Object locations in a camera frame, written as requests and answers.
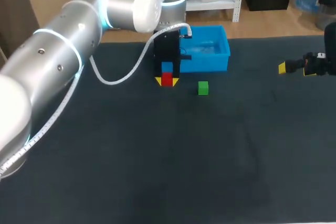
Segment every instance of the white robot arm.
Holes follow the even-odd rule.
[[[81,70],[105,31],[140,33],[185,22],[186,0],[71,0],[39,29],[0,71],[0,166],[22,148],[31,125]],[[20,158],[1,177],[25,161]]]

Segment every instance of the blue plastic container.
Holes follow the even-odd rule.
[[[226,71],[231,53],[223,26],[192,26],[192,31],[191,39],[181,39],[181,54],[191,55],[191,60],[181,60],[181,73]],[[172,63],[162,63],[162,72],[172,70]]]

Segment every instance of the cable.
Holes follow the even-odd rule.
[[[2,175],[15,163],[17,162],[23,155],[25,155],[41,138],[47,133],[47,131],[52,127],[55,121],[63,112],[64,108],[68,104],[70,98],[73,95],[73,92],[76,89],[79,78],[82,74],[83,67],[77,72],[74,77],[74,80],[67,92],[64,96],[61,104],[58,106],[57,110],[53,113],[50,119],[46,122],[46,124],[39,130],[39,132],[24,146],[22,147],[16,154],[14,154],[11,158],[9,158],[3,165],[0,166],[0,180]]]
[[[119,79],[119,80],[117,80],[117,81],[107,81],[107,80],[105,80],[105,79],[100,75],[99,70],[98,70],[98,68],[97,68],[97,65],[96,65],[96,63],[95,63],[95,61],[94,61],[94,59],[93,59],[93,56],[91,56],[91,57],[90,57],[90,62],[91,62],[92,68],[93,68],[93,70],[94,70],[94,72],[95,72],[97,78],[98,78],[102,83],[104,83],[104,84],[106,84],[106,85],[110,85],[110,86],[111,86],[111,85],[117,85],[117,84],[120,84],[120,83],[126,81],[128,78],[130,78],[130,77],[134,74],[134,72],[135,72],[135,71],[137,70],[137,68],[139,67],[139,65],[140,65],[140,63],[141,63],[143,57],[145,56],[145,54],[146,54],[146,52],[147,52],[147,50],[148,50],[150,44],[153,42],[153,40],[154,40],[156,37],[162,35],[163,33],[166,33],[167,31],[175,30],[175,29],[180,28],[180,27],[186,27],[186,28],[187,28],[187,34],[188,34],[188,36],[192,36],[192,30],[191,30],[191,27],[190,27],[190,25],[187,24],[187,23],[176,24],[176,25],[173,25],[173,26],[170,26],[170,27],[167,27],[167,28],[164,28],[164,29],[158,31],[157,33],[153,34],[152,37],[147,41],[145,47],[143,48],[143,50],[142,50],[142,52],[141,52],[141,54],[140,54],[140,57],[139,57],[138,61],[136,62],[136,64],[135,64],[134,67],[132,68],[132,70],[131,70],[126,76],[124,76],[123,78],[121,78],[121,79]]]

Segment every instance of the dark table surface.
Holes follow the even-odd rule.
[[[65,112],[1,181],[0,223],[335,221],[336,77],[278,74],[285,59],[323,52],[323,38],[229,44],[227,73],[185,74],[174,88],[158,86],[150,57],[113,87],[87,65]],[[124,76],[142,48],[101,45],[102,75]]]

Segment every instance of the green cube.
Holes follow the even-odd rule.
[[[198,95],[208,95],[209,94],[209,84],[207,81],[198,82]]]

